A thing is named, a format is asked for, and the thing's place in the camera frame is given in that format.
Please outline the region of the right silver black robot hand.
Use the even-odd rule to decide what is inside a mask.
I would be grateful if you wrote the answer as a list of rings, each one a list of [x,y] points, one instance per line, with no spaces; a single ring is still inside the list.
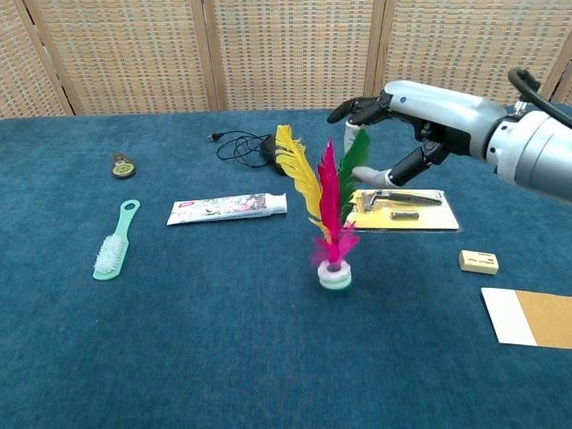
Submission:
[[[505,107],[482,97],[411,80],[393,80],[377,97],[354,97],[341,103],[327,121],[346,123],[345,149],[357,142],[358,131],[368,125],[385,120],[410,124],[420,147],[391,169],[352,169],[359,181],[377,189],[396,189],[441,164],[450,154],[485,161],[491,136],[507,116]]]

